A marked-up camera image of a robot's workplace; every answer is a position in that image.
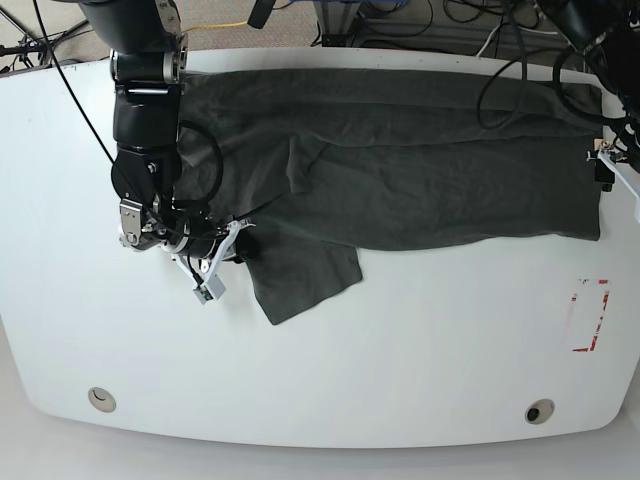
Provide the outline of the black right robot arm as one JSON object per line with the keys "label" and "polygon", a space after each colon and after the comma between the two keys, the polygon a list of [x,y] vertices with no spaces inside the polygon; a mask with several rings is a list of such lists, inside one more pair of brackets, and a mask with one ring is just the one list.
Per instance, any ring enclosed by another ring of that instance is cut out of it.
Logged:
{"label": "black right robot arm", "polygon": [[[79,8],[111,49],[117,145],[111,182],[120,199],[120,242],[138,252],[161,247],[192,279],[201,302],[218,299],[225,286],[217,270],[241,255],[236,239],[250,224],[209,217],[221,187],[223,157],[211,133],[179,117],[188,38],[177,6],[172,1],[82,1]],[[182,131],[200,135],[213,154],[213,183],[196,199],[175,196],[183,174]]]}

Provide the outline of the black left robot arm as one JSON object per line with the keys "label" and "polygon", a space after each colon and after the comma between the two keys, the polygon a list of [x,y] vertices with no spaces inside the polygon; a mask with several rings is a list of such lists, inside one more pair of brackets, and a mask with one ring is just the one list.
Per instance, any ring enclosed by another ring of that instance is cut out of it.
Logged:
{"label": "black left robot arm", "polygon": [[[612,131],[589,158],[596,181],[609,190],[619,180],[634,196],[639,184],[620,166],[639,170],[639,3],[637,1],[536,1],[536,10],[567,41],[552,66],[552,87],[564,108],[579,119]],[[568,99],[561,84],[566,61],[577,56],[601,85],[616,96],[624,115],[589,114]]]}

